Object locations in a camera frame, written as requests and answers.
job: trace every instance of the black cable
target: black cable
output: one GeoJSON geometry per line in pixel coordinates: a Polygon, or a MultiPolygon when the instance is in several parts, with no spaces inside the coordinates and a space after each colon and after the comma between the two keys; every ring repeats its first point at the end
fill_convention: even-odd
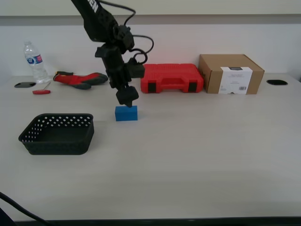
{"type": "Polygon", "coordinates": [[[149,53],[149,52],[151,52],[151,51],[152,51],[152,49],[153,49],[153,48],[154,48],[154,46],[155,46],[154,39],[152,39],[152,38],[151,38],[151,37],[149,37],[149,36],[146,36],[146,35],[140,35],[140,34],[134,34],[133,36],[134,36],[134,37],[140,37],[140,38],[146,38],[146,39],[149,39],[149,40],[151,40],[151,42],[152,42],[151,48],[150,48],[150,50],[149,50],[149,51],[147,51],[147,52],[145,52],[145,53],[147,54],[147,53],[149,53]]]}
{"type": "Polygon", "coordinates": [[[134,48],[134,49],[129,50],[129,52],[134,52],[134,51],[139,51],[140,53],[138,53],[138,54],[142,54],[145,57],[145,60],[143,62],[141,62],[140,64],[145,64],[148,61],[149,57],[147,56],[146,52],[144,52],[142,49],[134,48]]]}
{"type": "Polygon", "coordinates": [[[122,5],[119,5],[119,4],[115,4],[115,3],[111,3],[111,2],[107,2],[107,1],[103,1],[103,0],[98,0],[100,3],[102,4],[105,4],[105,5],[108,5],[108,6],[113,6],[113,7],[117,7],[117,8],[122,8],[122,9],[126,9],[128,11],[131,11],[133,14],[130,15],[126,21],[124,22],[124,26],[127,24],[127,22],[133,17],[136,15],[136,11],[132,8],[129,8],[129,7],[126,7],[126,6],[122,6],[122,5]]]}
{"type": "Polygon", "coordinates": [[[0,192],[0,199],[2,199],[3,201],[7,202],[8,204],[12,205],[13,207],[15,207],[17,210],[19,210],[21,213],[29,216],[30,218],[46,225],[46,226],[54,226],[53,224],[47,222],[46,220],[39,218],[38,216],[30,213],[29,211],[27,211],[26,209],[24,209],[22,206],[20,206],[18,203],[16,203],[14,200],[12,200],[11,198],[9,198],[8,196],[6,196],[5,194],[0,192]]]}

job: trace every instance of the black basket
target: black basket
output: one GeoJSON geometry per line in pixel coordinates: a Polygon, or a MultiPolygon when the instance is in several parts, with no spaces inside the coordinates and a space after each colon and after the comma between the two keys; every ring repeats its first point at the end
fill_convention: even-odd
{"type": "Polygon", "coordinates": [[[41,114],[19,136],[30,154],[79,155],[94,134],[91,114],[41,114]]]}

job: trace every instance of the red screwdriver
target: red screwdriver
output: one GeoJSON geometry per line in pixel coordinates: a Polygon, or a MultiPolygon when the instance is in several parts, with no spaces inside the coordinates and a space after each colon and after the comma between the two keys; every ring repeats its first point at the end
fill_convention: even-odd
{"type": "Polygon", "coordinates": [[[32,93],[35,95],[44,95],[44,94],[49,94],[51,93],[50,90],[47,90],[46,88],[50,85],[50,83],[48,83],[48,85],[44,88],[44,89],[40,89],[40,90],[35,90],[32,93]]]}

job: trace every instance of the red plastic case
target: red plastic case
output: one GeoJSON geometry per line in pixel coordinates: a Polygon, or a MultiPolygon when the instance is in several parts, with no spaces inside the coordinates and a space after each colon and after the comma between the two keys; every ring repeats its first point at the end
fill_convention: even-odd
{"type": "Polygon", "coordinates": [[[145,75],[141,79],[143,93],[160,93],[164,89],[180,89],[184,93],[199,93],[204,79],[193,64],[144,65],[145,75]]]}

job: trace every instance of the work glove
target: work glove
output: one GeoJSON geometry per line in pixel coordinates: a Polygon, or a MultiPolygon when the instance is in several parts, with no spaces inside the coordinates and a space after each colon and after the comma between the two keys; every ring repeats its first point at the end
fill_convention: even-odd
{"type": "Polygon", "coordinates": [[[92,86],[105,83],[108,77],[101,73],[92,73],[86,76],[74,75],[68,72],[56,72],[53,81],[68,84],[77,89],[90,89],[92,86]]]}

